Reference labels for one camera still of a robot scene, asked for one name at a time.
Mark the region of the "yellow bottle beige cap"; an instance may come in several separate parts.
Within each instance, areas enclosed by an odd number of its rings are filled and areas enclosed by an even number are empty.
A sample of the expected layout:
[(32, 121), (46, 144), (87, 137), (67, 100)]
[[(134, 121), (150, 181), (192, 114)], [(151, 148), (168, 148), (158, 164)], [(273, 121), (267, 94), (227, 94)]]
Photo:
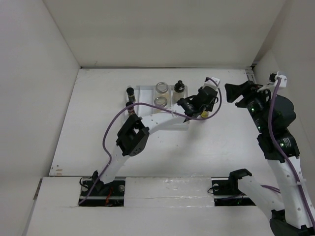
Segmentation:
[(208, 111), (203, 111), (201, 114), (200, 114), (200, 117), (201, 118), (207, 118), (209, 115), (209, 112)]

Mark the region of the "black-cap bottle white powder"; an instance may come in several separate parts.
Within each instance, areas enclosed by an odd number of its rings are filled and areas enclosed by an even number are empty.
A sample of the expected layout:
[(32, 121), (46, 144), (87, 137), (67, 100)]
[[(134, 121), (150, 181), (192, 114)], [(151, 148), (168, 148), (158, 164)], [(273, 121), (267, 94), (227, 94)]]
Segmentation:
[(179, 80), (173, 89), (173, 102), (177, 103), (185, 95), (185, 85), (182, 80)]

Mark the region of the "round glass jar silver lid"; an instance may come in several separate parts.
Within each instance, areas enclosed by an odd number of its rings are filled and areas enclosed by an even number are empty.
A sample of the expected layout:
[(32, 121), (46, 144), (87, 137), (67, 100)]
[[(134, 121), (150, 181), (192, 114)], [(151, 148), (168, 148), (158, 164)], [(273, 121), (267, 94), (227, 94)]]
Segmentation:
[(169, 85), (166, 82), (159, 82), (155, 86), (155, 97), (169, 98)]

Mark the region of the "small black-lid spice jar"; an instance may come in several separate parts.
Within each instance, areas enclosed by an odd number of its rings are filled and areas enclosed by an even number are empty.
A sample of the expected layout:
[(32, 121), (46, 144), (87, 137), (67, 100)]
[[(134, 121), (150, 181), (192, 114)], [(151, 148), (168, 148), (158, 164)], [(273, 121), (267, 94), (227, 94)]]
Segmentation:
[(134, 94), (134, 88), (132, 87), (128, 87), (126, 89), (126, 93), (127, 93), (127, 96), (128, 96), (128, 99), (130, 102), (134, 103), (136, 101), (135, 99), (135, 94)]

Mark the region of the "small brown spice jar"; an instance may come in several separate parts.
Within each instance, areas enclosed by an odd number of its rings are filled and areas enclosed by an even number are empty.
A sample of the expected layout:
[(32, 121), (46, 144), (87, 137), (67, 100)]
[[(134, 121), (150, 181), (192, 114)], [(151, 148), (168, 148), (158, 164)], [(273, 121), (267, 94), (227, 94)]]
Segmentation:
[(134, 110), (134, 107), (132, 105), (133, 105), (133, 102), (131, 102), (131, 101), (126, 103), (127, 112), (128, 112), (129, 116), (135, 114), (135, 110)]

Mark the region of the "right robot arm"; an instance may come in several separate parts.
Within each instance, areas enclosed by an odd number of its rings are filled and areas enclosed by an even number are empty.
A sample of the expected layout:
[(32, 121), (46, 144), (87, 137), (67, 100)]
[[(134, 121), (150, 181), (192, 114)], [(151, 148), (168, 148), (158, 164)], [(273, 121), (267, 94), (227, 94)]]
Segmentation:
[(240, 85), (225, 84), (226, 98), (238, 108), (246, 108), (259, 131), (257, 137), (279, 187), (281, 199), (258, 183), (246, 169), (230, 173), (230, 192), (247, 195), (264, 213), (276, 236), (313, 236), (315, 207), (308, 195), (300, 163), (300, 151), (289, 125), (296, 119), (293, 103), (278, 95), (281, 82), (264, 88), (247, 81)]

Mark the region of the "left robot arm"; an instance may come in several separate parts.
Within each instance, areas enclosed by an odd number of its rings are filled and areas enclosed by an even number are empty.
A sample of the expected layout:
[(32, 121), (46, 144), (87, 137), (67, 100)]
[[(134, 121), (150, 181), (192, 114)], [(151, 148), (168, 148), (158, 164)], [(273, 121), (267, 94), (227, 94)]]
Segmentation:
[(208, 78), (196, 95), (181, 98), (170, 109), (158, 108), (158, 113), (145, 117), (130, 115), (117, 133), (113, 152), (103, 147), (109, 159), (102, 169), (93, 173), (93, 190), (99, 195), (106, 194), (110, 188), (109, 184), (115, 179), (120, 168), (130, 157), (144, 150), (150, 135), (174, 124), (191, 120), (201, 121), (201, 114), (211, 111), (217, 100), (222, 100), (219, 85)]

